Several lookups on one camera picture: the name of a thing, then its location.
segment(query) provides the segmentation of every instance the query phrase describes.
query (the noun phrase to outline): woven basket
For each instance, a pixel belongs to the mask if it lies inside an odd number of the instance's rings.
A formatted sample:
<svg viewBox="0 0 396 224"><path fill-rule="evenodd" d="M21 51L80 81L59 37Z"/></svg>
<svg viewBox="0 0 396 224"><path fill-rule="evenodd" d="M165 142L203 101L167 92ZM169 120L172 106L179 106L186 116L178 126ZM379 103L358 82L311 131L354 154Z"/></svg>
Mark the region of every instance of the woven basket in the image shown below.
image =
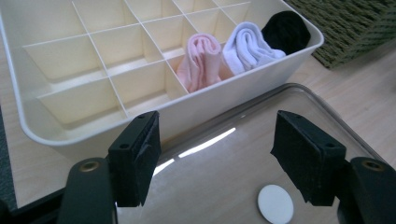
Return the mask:
<svg viewBox="0 0 396 224"><path fill-rule="evenodd" d="M334 68L396 37L395 0L286 0L314 23L325 43L313 55Z"/></svg>

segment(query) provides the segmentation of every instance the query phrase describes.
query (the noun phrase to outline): transparent tray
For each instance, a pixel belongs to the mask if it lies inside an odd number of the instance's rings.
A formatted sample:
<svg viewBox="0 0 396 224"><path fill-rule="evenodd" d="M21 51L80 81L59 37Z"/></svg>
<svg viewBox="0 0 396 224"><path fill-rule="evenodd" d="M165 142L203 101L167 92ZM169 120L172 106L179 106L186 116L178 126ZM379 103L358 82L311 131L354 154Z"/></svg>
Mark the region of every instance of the transparent tray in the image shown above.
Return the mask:
<svg viewBox="0 0 396 224"><path fill-rule="evenodd" d="M290 194L291 223L338 223L338 202L305 203L270 154L278 110L300 114L329 133L346 146L348 161L382 160L313 92L285 84L164 145L164 169L153 177L146 204L119 208L120 223L267 223L257 198L269 184Z"/></svg>
<svg viewBox="0 0 396 224"><path fill-rule="evenodd" d="M162 113L162 139L171 138L285 83L323 43L304 19L306 49L237 77L219 74L220 83L188 93L175 71L190 36L212 34L223 45L238 23L263 27L291 7L281 0L0 0L0 8L21 126L52 147L117 135L149 110Z"/></svg>

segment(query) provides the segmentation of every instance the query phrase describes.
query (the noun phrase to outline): gray carpet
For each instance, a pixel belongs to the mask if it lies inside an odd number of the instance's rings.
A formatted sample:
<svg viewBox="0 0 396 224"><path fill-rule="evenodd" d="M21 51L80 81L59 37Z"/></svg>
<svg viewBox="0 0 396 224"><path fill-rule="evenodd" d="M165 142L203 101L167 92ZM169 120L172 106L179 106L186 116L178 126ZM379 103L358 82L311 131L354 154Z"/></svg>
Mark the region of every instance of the gray carpet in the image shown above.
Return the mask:
<svg viewBox="0 0 396 224"><path fill-rule="evenodd" d="M8 205L9 210L17 208L14 182L7 148L6 132L4 131L3 116L0 107L0 200Z"/></svg>

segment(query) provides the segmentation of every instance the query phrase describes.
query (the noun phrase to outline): white circle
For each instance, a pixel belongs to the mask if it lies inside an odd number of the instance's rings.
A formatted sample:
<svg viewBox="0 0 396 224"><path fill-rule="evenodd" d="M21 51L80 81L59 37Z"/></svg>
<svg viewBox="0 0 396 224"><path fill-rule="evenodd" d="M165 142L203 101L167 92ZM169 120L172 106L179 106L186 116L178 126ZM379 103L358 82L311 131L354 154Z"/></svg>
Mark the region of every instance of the white circle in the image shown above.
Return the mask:
<svg viewBox="0 0 396 224"><path fill-rule="evenodd" d="M293 217L293 201L289 194L277 185L267 185L259 193L259 208L271 223L285 224Z"/></svg>

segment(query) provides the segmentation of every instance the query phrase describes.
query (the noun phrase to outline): rolled sock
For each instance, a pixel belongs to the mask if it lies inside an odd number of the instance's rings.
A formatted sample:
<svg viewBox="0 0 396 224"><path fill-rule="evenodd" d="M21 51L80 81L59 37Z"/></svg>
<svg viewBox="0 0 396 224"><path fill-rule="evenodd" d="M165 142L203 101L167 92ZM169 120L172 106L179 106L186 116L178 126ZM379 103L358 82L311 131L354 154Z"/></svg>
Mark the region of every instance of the rolled sock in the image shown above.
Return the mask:
<svg viewBox="0 0 396 224"><path fill-rule="evenodd" d="M196 34L188 40L177 77L188 92L220 82L221 45L213 35Z"/></svg>
<svg viewBox="0 0 396 224"><path fill-rule="evenodd" d="M281 49L287 55L306 48L311 34L303 19L293 11L276 13L262 28L265 41L273 49Z"/></svg>
<svg viewBox="0 0 396 224"><path fill-rule="evenodd" d="M264 41L260 28L248 21L235 27L224 46L222 55L234 75L286 56L282 50L271 49Z"/></svg>

